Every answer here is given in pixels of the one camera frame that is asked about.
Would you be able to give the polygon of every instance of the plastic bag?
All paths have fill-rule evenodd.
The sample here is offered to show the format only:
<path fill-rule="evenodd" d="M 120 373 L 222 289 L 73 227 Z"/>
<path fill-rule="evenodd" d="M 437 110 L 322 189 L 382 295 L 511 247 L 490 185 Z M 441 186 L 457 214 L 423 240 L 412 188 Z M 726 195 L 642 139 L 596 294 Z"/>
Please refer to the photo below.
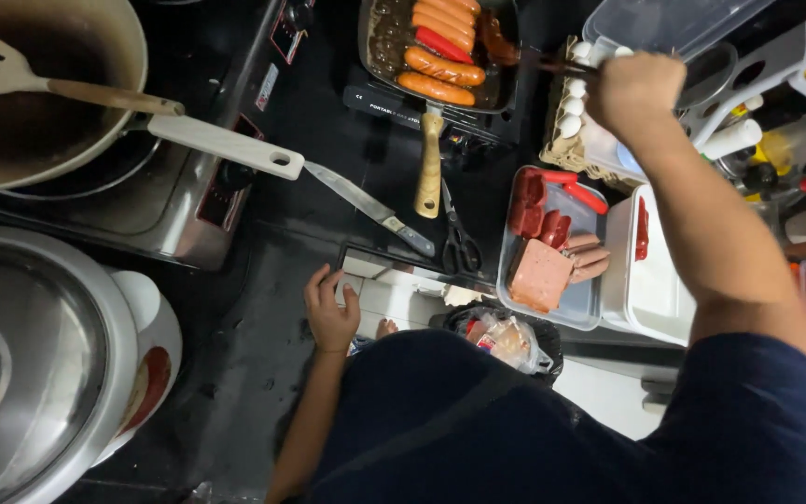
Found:
<path fill-rule="evenodd" d="M 552 368 L 553 360 L 540 349 L 534 329 L 514 316 L 498 320 L 485 313 L 466 338 L 523 373 L 548 373 Z"/>

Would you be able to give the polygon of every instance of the white tile floor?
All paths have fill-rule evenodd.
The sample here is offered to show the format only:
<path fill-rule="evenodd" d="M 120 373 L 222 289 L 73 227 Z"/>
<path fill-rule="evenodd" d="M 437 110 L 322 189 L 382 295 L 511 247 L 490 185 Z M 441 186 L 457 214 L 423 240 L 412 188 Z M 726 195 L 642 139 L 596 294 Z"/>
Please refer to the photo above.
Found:
<path fill-rule="evenodd" d="M 428 320 L 436 314 L 446 313 L 449 307 L 443 299 L 426 296 L 409 286 L 388 285 L 386 283 L 345 274 L 338 283 L 335 299 L 344 305 L 341 288 L 349 283 L 359 294 L 359 308 L 362 313 L 356 335 L 374 338 L 378 323 L 382 318 L 390 318 L 400 331 L 424 329 Z"/>

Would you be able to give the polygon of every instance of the gas stove burner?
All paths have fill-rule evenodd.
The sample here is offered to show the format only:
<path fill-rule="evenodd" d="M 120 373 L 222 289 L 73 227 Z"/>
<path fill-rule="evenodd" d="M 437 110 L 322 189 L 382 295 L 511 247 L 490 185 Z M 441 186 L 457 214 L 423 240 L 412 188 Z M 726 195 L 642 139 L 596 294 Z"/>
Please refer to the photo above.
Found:
<path fill-rule="evenodd" d="M 161 139 L 146 131 L 129 131 L 104 153 L 73 171 L 39 184 L 1 191 L 33 201 L 62 201 L 111 189 L 151 160 Z"/>

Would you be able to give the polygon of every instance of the stove knob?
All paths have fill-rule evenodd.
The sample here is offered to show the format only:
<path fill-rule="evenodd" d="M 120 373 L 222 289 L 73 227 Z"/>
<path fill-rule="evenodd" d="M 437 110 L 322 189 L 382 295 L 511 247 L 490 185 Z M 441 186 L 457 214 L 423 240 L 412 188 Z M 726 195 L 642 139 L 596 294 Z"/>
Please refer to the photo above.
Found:
<path fill-rule="evenodd" d="M 313 26 L 313 7 L 306 0 L 290 0 L 285 7 L 285 22 L 295 31 L 304 31 Z"/>
<path fill-rule="evenodd" d="M 217 183 L 222 189 L 240 191 L 252 184 L 256 174 L 257 172 L 253 168 L 236 162 L 224 161 L 223 166 L 219 168 Z"/>

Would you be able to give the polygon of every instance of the wooden pan handle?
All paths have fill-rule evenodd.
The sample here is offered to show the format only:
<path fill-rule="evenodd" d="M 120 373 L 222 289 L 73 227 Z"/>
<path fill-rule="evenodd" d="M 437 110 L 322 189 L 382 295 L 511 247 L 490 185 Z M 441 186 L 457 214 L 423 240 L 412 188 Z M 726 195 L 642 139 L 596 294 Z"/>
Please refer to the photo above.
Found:
<path fill-rule="evenodd" d="M 431 111 L 422 114 L 422 174 L 418 177 L 416 213 L 433 219 L 441 207 L 441 130 L 443 118 Z"/>
<path fill-rule="evenodd" d="M 163 116 L 185 115 L 185 106 L 178 101 L 97 84 L 49 79 L 49 91 L 66 98 L 78 99 L 115 109 L 134 110 Z"/>

